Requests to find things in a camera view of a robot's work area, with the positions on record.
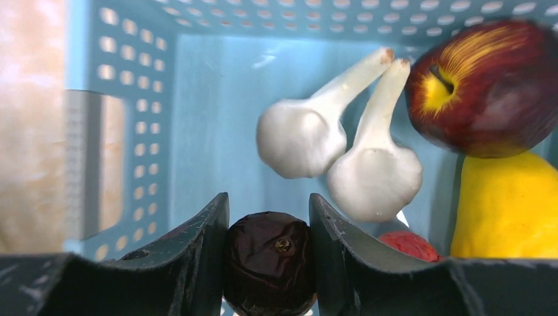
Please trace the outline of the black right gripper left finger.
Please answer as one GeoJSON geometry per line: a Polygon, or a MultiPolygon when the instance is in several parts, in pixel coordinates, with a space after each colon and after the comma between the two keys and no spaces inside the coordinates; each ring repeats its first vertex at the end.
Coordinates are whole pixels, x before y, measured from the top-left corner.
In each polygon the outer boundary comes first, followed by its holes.
{"type": "Polygon", "coordinates": [[[218,315],[228,222],[222,192],[190,220],[119,260],[2,255],[1,314],[218,315]]]}

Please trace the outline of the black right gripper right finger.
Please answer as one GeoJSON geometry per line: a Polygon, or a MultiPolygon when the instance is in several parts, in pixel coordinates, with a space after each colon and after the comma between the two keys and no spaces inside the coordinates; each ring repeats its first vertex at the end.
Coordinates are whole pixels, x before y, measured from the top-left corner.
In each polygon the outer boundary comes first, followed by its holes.
{"type": "Polygon", "coordinates": [[[309,198],[321,315],[556,315],[557,262],[397,251],[309,198]]]}

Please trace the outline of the red orange peach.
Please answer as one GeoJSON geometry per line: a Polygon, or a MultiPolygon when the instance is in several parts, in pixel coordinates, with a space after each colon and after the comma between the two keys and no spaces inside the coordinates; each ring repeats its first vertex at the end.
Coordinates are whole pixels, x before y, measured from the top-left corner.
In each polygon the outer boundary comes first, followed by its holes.
{"type": "Polygon", "coordinates": [[[389,232],[381,235],[379,240],[400,252],[423,261],[437,262],[442,259],[442,256],[427,240],[413,232],[389,232]]]}

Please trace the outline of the dark brown dried fruit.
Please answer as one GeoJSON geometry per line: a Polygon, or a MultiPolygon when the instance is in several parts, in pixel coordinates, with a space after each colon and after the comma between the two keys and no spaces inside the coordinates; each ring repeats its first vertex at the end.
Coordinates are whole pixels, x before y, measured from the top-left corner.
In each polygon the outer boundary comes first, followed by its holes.
{"type": "Polygon", "coordinates": [[[246,215],[227,231],[222,289],[238,315],[304,315],[317,299],[311,229],[287,213],[246,215]]]}

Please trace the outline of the yellow lemon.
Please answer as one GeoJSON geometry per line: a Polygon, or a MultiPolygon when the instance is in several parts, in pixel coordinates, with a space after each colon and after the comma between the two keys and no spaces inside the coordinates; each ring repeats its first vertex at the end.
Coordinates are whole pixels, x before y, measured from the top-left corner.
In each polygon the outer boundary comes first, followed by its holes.
{"type": "Polygon", "coordinates": [[[557,258],[557,169],[531,152],[465,157],[450,254],[557,258]]]}

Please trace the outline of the dark red apple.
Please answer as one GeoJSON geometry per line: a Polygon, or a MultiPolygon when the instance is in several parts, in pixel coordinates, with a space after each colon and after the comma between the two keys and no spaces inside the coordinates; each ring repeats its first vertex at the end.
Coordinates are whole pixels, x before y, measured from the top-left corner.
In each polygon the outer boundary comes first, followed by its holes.
{"type": "Polygon", "coordinates": [[[466,28],[415,61],[405,97],[411,124],[433,144],[518,155],[557,127],[557,32],[515,19],[466,28]]]}

